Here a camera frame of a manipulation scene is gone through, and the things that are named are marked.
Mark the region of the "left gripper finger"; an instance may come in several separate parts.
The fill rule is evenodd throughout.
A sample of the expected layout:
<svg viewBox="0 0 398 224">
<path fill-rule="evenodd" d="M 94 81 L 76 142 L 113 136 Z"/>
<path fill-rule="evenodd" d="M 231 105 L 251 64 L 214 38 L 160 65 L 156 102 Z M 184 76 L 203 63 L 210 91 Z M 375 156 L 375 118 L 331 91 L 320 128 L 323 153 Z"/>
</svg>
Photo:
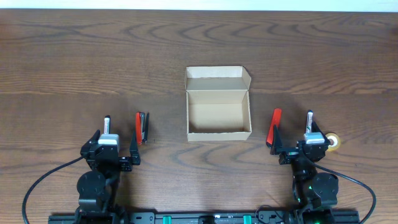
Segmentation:
<svg viewBox="0 0 398 224">
<path fill-rule="evenodd" d="M 129 147 L 129 152 L 130 152 L 130 156 L 131 156 L 131 164 L 132 165 L 140 165 L 141 158 L 140 158 L 139 150 L 138 150 L 136 132 L 133 132 L 130 147 Z"/>
<path fill-rule="evenodd" d="M 98 139 L 101 136 L 101 132 L 99 129 L 96 130 L 94 135 L 87 141 L 88 144 L 96 144 L 98 142 Z"/>
</svg>

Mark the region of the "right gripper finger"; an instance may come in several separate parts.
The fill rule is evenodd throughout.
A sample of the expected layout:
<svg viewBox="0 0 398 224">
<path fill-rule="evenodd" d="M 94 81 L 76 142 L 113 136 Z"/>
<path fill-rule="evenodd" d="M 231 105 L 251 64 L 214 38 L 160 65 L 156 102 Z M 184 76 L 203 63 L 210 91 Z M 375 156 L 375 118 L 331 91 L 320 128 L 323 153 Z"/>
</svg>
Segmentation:
<svg viewBox="0 0 398 224">
<path fill-rule="evenodd" d="M 282 140 L 280 138 L 279 130 L 278 130 L 278 127 L 276 124 L 273 126 L 273 136 L 272 137 L 273 137 L 273 140 L 272 140 L 272 144 L 271 144 L 270 154 L 278 155 L 282 151 Z"/>
<path fill-rule="evenodd" d="M 312 121 L 312 132 L 313 133 L 321 133 L 321 134 L 323 134 L 323 132 L 318 127 L 318 124 L 315 121 Z"/>
</svg>

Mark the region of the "blue capped whiteboard marker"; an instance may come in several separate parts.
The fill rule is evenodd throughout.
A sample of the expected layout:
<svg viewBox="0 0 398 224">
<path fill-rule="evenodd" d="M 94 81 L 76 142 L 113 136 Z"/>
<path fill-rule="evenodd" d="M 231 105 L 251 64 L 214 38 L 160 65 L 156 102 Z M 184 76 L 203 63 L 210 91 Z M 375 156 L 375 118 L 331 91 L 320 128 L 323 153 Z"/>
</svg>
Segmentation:
<svg viewBox="0 0 398 224">
<path fill-rule="evenodd" d="M 305 128 L 306 134 L 312 132 L 312 123 L 313 123 L 313 111 L 308 110 L 307 111 L 307 123 L 306 123 L 306 128 Z"/>
</svg>

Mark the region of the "clear yellow tape roll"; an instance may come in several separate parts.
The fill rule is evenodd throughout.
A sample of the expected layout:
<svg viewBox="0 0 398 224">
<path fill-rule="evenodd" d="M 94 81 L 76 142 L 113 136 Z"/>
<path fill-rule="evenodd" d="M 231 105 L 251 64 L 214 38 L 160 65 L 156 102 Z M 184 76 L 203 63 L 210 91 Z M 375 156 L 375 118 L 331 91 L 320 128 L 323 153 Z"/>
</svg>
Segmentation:
<svg viewBox="0 0 398 224">
<path fill-rule="evenodd" d="M 337 150 L 341 145 L 340 137 L 335 133 L 327 133 L 326 138 L 330 141 L 330 145 L 328 146 L 328 151 L 332 152 Z"/>
</svg>

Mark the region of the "black capped marker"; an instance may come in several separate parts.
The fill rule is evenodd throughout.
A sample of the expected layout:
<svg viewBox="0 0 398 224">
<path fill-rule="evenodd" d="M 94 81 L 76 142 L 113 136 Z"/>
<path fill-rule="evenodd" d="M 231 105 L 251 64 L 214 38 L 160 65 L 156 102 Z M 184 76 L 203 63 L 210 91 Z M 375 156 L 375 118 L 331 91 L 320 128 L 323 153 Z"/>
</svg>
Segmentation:
<svg viewBox="0 0 398 224">
<path fill-rule="evenodd" d="M 110 131 L 110 122 L 111 122 L 111 117 L 110 115 L 106 115 L 104 117 L 104 134 L 109 134 Z"/>
</svg>

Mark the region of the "red box cutter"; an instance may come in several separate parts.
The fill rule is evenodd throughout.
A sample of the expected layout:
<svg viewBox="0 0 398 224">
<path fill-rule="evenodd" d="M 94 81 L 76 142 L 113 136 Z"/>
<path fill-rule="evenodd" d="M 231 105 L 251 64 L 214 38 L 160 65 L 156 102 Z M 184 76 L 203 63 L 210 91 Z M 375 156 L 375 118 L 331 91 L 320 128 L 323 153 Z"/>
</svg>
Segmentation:
<svg viewBox="0 0 398 224">
<path fill-rule="evenodd" d="M 282 110 L 280 108 L 275 108 L 272 114 L 271 125 L 266 139 L 266 145 L 271 148 L 274 142 L 274 126 L 279 126 L 280 119 L 282 116 Z"/>
</svg>

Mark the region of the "red black stapler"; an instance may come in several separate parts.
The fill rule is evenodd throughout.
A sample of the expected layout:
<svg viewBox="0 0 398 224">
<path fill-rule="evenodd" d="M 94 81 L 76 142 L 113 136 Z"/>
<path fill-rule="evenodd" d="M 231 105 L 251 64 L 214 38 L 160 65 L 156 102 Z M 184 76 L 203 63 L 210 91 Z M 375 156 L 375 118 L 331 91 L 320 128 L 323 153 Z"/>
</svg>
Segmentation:
<svg viewBox="0 0 398 224">
<path fill-rule="evenodd" d="M 136 141 L 138 144 L 146 143 L 149 135 L 149 113 L 136 113 Z"/>
</svg>

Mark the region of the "brown cardboard box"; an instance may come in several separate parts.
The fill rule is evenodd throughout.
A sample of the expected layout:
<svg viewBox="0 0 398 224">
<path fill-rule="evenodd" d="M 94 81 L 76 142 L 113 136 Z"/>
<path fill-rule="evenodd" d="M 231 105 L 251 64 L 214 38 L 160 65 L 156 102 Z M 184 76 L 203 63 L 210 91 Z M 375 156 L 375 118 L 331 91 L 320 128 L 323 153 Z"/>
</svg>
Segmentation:
<svg viewBox="0 0 398 224">
<path fill-rule="evenodd" d="M 187 140 L 247 140 L 252 133 L 250 84 L 243 66 L 187 67 Z"/>
</svg>

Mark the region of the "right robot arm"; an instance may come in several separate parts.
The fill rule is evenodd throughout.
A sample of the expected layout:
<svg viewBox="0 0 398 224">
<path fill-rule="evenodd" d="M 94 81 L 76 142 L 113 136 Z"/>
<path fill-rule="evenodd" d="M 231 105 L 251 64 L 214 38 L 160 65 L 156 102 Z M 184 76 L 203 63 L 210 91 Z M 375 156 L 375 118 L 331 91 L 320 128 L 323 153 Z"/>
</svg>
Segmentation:
<svg viewBox="0 0 398 224">
<path fill-rule="evenodd" d="M 338 178 L 330 171 L 318 172 L 316 163 L 326 156 L 330 140 L 320 131 L 316 123 L 304 139 L 294 147 L 285 147 L 278 125 L 271 126 L 271 140 L 267 145 L 272 155 L 279 156 L 280 165 L 292 168 L 292 191 L 298 202 L 296 208 L 283 214 L 284 223 L 333 223 L 332 206 L 336 205 L 339 190 Z"/>
</svg>

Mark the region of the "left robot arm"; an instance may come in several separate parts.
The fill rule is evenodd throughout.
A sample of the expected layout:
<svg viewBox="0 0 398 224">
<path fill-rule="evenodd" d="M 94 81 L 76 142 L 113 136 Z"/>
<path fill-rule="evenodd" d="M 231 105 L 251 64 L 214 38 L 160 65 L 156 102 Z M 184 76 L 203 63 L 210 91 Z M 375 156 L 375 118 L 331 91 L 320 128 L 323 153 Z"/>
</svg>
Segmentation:
<svg viewBox="0 0 398 224">
<path fill-rule="evenodd" d="M 119 136 L 101 134 L 99 130 L 81 147 L 80 154 L 91 170 L 76 185 L 79 193 L 76 224 L 130 222 L 128 212 L 115 200 L 121 172 L 130 172 L 141 163 L 136 134 L 132 136 L 129 152 L 129 156 L 120 156 Z"/>
</svg>

